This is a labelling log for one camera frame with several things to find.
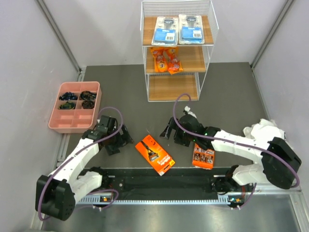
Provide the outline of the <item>orange Gillette razor box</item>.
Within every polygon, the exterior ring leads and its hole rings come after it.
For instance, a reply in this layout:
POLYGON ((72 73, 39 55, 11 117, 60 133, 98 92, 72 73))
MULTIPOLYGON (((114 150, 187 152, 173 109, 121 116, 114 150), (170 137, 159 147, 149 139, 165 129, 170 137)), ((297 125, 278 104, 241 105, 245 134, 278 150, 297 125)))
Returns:
POLYGON ((135 148, 160 176, 175 164, 174 159, 150 134, 139 141, 135 148))

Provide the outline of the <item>orange razor pouch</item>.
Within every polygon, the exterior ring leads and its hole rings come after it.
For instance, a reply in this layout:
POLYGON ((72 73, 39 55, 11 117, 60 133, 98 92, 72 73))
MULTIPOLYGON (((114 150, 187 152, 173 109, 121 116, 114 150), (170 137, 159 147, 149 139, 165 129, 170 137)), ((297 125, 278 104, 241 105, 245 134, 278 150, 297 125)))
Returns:
POLYGON ((177 47, 167 47, 165 52, 169 58, 168 62, 168 72, 170 74, 177 74, 183 71, 182 63, 178 59, 178 48, 177 47))
POLYGON ((154 58, 154 68, 158 73, 165 73, 168 71, 168 64, 166 58, 164 56, 164 48, 163 47, 151 47, 150 52, 154 58))

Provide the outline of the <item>blue razor blister pack one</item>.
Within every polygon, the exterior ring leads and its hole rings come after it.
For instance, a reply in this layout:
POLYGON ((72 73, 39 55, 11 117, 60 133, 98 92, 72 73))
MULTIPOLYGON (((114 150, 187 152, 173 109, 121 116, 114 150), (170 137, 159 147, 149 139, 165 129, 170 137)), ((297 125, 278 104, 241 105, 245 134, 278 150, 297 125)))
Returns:
POLYGON ((178 38, 179 18, 157 17, 151 45, 174 47, 178 45, 178 38))

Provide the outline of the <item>blue razor blister pack two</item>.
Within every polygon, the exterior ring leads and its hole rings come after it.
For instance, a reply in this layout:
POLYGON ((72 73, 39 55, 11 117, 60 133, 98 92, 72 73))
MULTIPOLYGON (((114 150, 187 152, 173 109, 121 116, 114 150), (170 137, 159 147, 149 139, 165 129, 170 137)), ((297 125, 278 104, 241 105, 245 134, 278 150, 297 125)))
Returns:
POLYGON ((204 44, 201 15, 179 14, 179 44, 204 44))

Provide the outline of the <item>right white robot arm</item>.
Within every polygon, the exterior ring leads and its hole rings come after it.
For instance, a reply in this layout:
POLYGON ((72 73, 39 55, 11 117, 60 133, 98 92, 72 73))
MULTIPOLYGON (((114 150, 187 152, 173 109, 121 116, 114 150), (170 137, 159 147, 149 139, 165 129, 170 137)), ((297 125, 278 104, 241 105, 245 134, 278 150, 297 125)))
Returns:
POLYGON ((203 126, 187 106, 181 118, 170 118, 160 137, 169 139, 173 130, 177 144, 189 146, 194 142, 203 150, 230 153, 252 161, 250 165, 237 164, 228 170, 225 185, 230 191, 251 183, 270 183, 281 189, 300 184, 297 172, 302 161, 286 141, 285 131, 272 121, 261 119, 245 127, 244 135, 238 136, 217 127, 203 126))

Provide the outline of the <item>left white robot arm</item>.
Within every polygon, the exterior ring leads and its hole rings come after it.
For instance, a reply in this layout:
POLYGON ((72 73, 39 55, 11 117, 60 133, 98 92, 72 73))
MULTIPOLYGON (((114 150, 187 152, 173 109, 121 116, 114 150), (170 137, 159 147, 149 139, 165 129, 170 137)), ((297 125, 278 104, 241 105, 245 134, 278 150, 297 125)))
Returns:
POLYGON ((84 132, 64 162, 37 180, 35 209, 38 215, 65 221, 83 197, 97 190, 106 191, 111 184, 108 173, 100 167, 87 170, 85 166, 102 149, 114 155, 131 143, 133 139, 123 122, 101 116, 93 129, 84 132))

